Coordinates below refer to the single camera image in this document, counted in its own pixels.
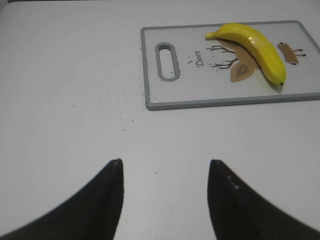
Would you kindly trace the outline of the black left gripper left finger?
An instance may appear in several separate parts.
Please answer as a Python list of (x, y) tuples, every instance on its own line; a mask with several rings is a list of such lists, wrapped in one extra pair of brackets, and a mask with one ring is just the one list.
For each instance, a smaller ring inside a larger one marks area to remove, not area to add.
[(111, 160), (83, 188), (55, 209), (2, 240), (112, 240), (124, 201), (121, 159)]

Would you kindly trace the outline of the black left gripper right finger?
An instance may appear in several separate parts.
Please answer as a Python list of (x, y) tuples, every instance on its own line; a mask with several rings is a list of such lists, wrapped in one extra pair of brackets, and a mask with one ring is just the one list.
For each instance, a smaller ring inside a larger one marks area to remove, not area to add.
[(218, 240), (318, 240), (320, 232), (267, 201), (223, 161), (210, 162), (207, 203)]

